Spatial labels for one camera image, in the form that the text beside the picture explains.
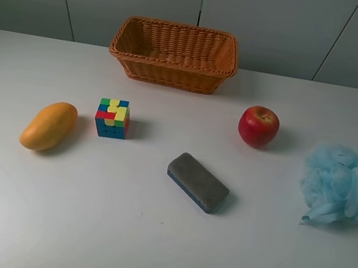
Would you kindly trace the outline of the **yellow orange mango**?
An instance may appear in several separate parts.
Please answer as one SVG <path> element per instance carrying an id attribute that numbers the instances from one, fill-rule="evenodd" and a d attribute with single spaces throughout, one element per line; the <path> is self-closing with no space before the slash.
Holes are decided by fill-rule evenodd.
<path id="1" fill-rule="evenodd" d="M 74 105 L 57 102 L 40 110 L 20 135 L 20 144 L 31 151 L 57 147 L 75 128 L 78 112 Z"/>

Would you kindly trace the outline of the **multicoloured puzzle cube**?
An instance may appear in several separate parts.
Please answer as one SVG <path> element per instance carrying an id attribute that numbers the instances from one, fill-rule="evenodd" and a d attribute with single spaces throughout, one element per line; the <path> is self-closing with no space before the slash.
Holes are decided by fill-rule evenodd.
<path id="1" fill-rule="evenodd" d="M 130 124 L 129 102 L 102 98 L 94 119 L 98 136 L 124 140 Z"/>

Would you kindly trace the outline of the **orange wicker basket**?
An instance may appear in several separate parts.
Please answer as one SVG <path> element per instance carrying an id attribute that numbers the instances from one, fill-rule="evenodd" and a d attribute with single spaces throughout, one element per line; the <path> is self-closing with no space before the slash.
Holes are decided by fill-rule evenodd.
<path id="1" fill-rule="evenodd" d="M 122 24 L 109 51 L 130 79 L 199 94 L 213 94 L 238 67 L 232 34 L 139 16 Z"/>

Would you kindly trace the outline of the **grey blue board eraser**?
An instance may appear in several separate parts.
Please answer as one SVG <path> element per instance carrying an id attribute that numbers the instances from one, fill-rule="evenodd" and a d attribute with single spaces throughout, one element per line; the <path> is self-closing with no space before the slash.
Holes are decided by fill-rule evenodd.
<path id="1" fill-rule="evenodd" d="M 182 153 L 167 166 L 167 175 L 206 213 L 213 212 L 230 193 L 219 179 L 190 153 Z"/>

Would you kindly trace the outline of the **red apple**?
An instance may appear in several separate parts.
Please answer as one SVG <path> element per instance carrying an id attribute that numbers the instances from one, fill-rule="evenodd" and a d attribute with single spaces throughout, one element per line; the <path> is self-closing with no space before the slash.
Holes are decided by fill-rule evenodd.
<path id="1" fill-rule="evenodd" d="M 252 106 L 240 117 L 238 132 L 251 147 L 262 148 L 274 139 L 279 131 L 279 118 L 266 107 Z"/>

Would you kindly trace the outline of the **light blue bath pouf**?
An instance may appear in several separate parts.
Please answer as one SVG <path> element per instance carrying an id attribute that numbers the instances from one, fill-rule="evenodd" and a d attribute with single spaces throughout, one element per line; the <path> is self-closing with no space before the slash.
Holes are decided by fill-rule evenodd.
<path id="1" fill-rule="evenodd" d="M 300 183 L 308 225 L 358 223 L 358 150 L 323 144 L 307 156 Z"/>

